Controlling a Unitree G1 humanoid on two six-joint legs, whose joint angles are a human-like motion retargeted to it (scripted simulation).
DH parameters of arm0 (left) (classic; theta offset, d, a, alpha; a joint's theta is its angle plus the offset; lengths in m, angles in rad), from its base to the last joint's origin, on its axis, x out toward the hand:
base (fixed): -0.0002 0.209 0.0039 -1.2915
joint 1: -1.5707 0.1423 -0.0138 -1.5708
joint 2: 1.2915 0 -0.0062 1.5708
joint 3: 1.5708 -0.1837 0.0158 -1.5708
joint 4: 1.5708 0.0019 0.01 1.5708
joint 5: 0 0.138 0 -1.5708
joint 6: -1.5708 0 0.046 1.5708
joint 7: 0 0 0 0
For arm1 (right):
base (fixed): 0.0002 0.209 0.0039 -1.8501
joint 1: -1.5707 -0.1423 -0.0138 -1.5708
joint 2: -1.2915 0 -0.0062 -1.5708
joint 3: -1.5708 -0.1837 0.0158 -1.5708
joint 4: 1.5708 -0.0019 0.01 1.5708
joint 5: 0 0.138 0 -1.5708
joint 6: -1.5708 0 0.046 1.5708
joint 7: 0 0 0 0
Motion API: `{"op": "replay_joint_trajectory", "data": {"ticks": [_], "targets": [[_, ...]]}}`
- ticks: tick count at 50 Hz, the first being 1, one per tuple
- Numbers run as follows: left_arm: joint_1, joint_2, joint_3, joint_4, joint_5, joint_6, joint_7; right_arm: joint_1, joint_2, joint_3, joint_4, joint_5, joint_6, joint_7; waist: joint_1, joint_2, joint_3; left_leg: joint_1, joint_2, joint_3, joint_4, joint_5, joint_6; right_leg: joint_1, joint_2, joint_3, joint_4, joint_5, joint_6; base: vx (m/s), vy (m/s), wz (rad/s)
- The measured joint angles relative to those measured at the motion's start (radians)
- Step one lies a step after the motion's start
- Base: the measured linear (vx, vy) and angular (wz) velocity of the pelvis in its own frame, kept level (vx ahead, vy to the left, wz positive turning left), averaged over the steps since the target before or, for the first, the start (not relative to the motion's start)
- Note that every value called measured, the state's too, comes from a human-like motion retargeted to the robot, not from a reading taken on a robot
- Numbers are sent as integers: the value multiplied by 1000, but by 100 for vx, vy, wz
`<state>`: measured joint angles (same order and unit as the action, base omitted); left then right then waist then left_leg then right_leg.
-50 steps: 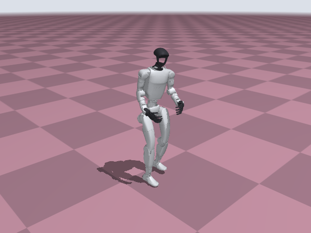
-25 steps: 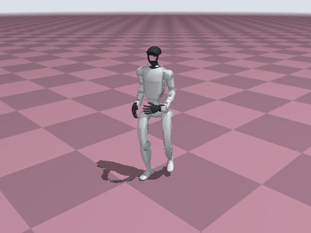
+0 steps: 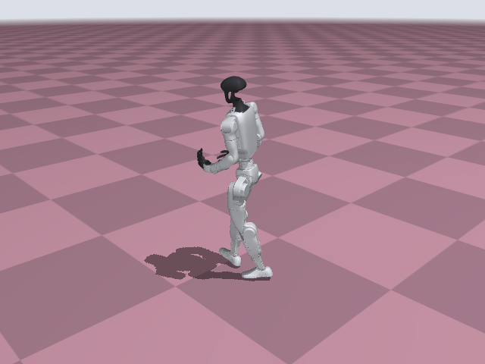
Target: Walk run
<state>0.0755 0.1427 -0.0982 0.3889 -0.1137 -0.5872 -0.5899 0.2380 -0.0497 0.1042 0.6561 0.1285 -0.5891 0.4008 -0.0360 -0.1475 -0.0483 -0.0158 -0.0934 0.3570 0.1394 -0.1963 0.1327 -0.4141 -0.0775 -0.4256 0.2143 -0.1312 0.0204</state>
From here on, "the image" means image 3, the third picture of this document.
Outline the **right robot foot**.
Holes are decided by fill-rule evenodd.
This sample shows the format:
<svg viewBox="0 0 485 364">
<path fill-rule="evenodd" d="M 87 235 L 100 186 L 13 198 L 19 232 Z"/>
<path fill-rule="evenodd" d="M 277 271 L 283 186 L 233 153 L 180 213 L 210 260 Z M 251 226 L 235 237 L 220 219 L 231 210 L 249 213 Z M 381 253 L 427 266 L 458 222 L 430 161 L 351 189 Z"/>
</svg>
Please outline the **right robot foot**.
<svg viewBox="0 0 485 364">
<path fill-rule="evenodd" d="M 238 256 L 237 254 L 233 257 L 231 254 L 230 254 L 231 250 L 228 250 L 226 248 L 220 248 L 219 249 L 219 253 L 225 258 L 225 259 L 228 259 L 229 261 L 231 261 L 235 266 L 241 266 L 241 258 L 240 256 Z M 233 251 L 232 251 L 233 253 Z"/>
</svg>

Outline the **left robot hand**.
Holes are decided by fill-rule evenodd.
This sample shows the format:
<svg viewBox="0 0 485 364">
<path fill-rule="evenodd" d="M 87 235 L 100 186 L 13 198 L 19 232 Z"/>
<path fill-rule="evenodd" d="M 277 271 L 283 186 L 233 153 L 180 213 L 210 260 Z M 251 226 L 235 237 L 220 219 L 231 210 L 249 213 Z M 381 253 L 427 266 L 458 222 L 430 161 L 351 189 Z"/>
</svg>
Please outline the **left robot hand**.
<svg viewBox="0 0 485 364">
<path fill-rule="evenodd" d="M 198 158 L 197 159 L 198 160 L 198 164 L 199 164 L 200 167 L 202 167 L 202 169 L 204 169 L 203 168 L 203 164 L 205 164 L 205 165 L 210 165 L 211 164 L 209 160 L 205 160 L 205 158 L 202 156 L 202 149 L 200 149 L 197 152 L 197 158 Z"/>
</svg>

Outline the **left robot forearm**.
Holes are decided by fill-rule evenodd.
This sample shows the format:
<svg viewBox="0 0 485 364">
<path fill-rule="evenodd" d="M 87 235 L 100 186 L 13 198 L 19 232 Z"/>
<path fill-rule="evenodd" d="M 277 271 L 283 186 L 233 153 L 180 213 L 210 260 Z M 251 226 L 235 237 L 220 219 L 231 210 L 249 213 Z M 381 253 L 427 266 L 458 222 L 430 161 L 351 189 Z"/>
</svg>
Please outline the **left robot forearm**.
<svg viewBox="0 0 485 364">
<path fill-rule="evenodd" d="M 219 171 L 227 170 L 233 164 L 233 157 L 231 155 L 226 155 L 220 161 L 211 163 L 210 165 L 203 164 L 203 168 L 205 172 L 211 172 L 212 174 L 216 174 Z"/>
</svg>

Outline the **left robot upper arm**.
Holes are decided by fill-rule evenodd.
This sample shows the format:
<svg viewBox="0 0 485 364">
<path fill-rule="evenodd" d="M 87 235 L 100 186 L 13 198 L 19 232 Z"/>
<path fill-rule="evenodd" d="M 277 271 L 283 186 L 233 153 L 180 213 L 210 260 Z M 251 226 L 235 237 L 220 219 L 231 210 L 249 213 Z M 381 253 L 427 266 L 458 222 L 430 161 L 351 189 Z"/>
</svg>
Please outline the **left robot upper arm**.
<svg viewBox="0 0 485 364">
<path fill-rule="evenodd" d="M 221 122 L 221 133 L 224 135 L 225 146 L 229 152 L 227 155 L 231 155 L 233 157 L 233 165 L 239 161 L 236 131 L 237 124 L 235 117 L 228 117 Z"/>
</svg>

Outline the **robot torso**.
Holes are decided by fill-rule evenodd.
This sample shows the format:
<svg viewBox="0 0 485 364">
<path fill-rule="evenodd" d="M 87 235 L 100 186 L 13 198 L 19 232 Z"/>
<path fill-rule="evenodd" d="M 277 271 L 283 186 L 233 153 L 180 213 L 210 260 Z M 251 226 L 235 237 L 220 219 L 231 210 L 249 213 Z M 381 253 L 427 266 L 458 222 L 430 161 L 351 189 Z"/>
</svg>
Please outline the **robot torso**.
<svg viewBox="0 0 485 364">
<path fill-rule="evenodd" d="M 255 110 L 245 101 L 244 104 L 249 106 L 245 112 L 235 112 L 236 107 L 233 107 L 233 109 L 228 111 L 225 119 L 228 117 L 236 118 L 236 141 L 239 153 L 239 167 L 236 169 L 237 180 L 240 176 L 246 177 L 249 186 L 252 186 L 258 180 L 258 166 L 254 164 L 253 158 L 251 158 L 257 150 L 258 137 Z"/>
</svg>

